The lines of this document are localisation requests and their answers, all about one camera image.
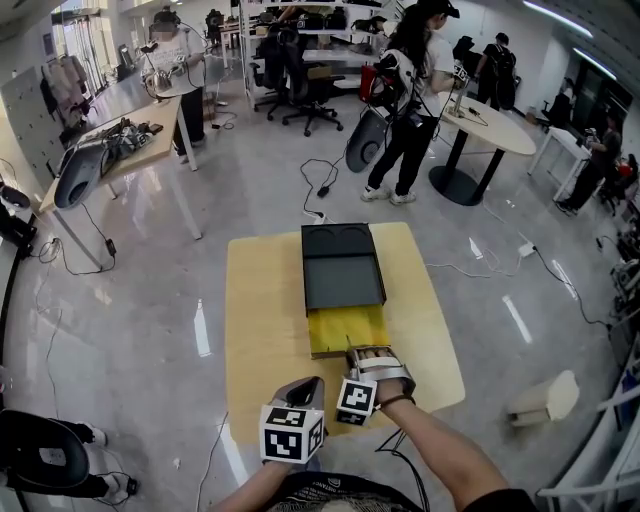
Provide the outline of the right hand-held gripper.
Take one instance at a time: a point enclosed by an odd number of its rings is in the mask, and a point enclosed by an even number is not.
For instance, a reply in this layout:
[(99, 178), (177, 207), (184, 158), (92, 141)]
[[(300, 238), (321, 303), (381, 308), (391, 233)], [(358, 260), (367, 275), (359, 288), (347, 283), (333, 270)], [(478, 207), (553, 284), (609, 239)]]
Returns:
[(342, 381), (336, 405), (336, 421), (351, 426), (365, 425), (382, 406), (377, 399), (378, 387), (382, 382), (397, 380), (402, 384), (399, 398), (412, 400), (416, 383), (407, 366), (394, 351), (394, 357), (360, 359), (357, 350), (350, 348), (346, 353), (347, 373)]

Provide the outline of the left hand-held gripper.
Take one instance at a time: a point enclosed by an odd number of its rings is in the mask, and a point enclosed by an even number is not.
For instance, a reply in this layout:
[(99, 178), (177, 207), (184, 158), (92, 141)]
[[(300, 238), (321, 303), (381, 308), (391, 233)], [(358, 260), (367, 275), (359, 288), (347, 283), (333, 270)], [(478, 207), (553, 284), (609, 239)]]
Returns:
[[(263, 460), (305, 465), (325, 440), (325, 383), (306, 377), (279, 388), (263, 405), (259, 423)], [(307, 409), (274, 405), (306, 405)]]

